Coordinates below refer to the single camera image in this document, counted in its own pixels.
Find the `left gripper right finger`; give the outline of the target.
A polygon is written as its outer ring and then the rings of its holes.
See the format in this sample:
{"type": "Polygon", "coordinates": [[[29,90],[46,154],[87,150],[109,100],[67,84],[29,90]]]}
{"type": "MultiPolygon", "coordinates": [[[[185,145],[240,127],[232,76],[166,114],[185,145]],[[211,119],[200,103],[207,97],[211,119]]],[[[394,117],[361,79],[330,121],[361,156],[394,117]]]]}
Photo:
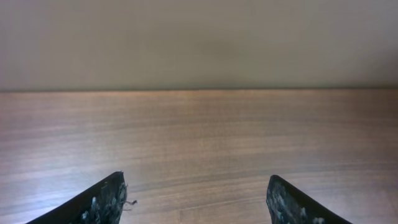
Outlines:
{"type": "Polygon", "coordinates": [[[278,175],[270,176],[266,204],[279,224],[350,224],[278,175]]]}

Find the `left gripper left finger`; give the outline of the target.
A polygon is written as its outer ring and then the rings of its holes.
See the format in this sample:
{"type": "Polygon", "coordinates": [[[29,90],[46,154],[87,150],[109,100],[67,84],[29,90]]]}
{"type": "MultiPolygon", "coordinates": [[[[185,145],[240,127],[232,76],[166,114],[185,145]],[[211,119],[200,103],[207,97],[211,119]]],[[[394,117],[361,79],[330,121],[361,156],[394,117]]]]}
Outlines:
{"type": "Polygon", "coordinates": [[[113,172],[59,207],[27,224],[118,224],[127,200],[127,184],[122,171],[113,172]]]}

